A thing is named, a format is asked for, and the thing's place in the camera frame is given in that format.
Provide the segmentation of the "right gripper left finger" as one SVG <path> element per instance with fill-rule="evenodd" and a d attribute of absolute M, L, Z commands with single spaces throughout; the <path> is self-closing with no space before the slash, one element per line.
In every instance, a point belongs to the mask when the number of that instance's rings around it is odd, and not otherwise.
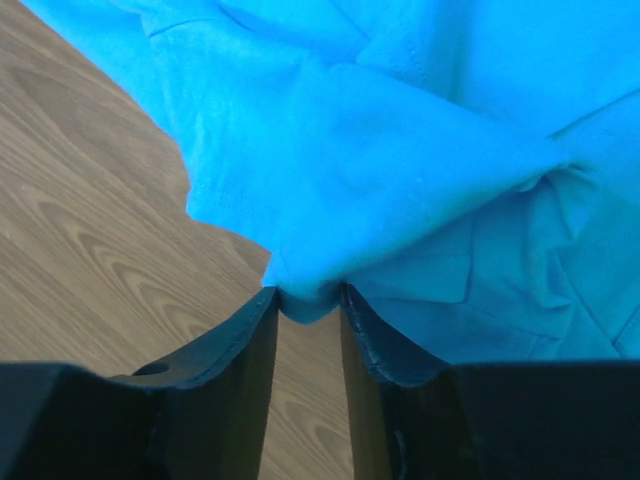
<path fill-rule="evenodd" d="M 5 479 L 255 479 L 266 431 L 278 293 L 132 374 L 53 362 L 1 367 Z"/>

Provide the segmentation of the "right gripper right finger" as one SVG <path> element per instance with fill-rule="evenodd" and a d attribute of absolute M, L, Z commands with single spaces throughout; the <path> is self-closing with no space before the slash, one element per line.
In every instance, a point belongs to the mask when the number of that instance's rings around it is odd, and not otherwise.
<path fill-rule="evenodd" d="M 452 366 L 341 290 L 358 479 L 635 479 L 635 361 Z"/>

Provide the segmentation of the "turquoise t shirt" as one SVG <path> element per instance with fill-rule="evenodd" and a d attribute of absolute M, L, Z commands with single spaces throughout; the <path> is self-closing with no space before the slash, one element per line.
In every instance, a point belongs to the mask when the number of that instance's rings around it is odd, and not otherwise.
<path fill-rule="evenodd" d="M 635 1 L 31 1 L 179 146 L 291 319 L 445 362 L 639 355 Z"/>

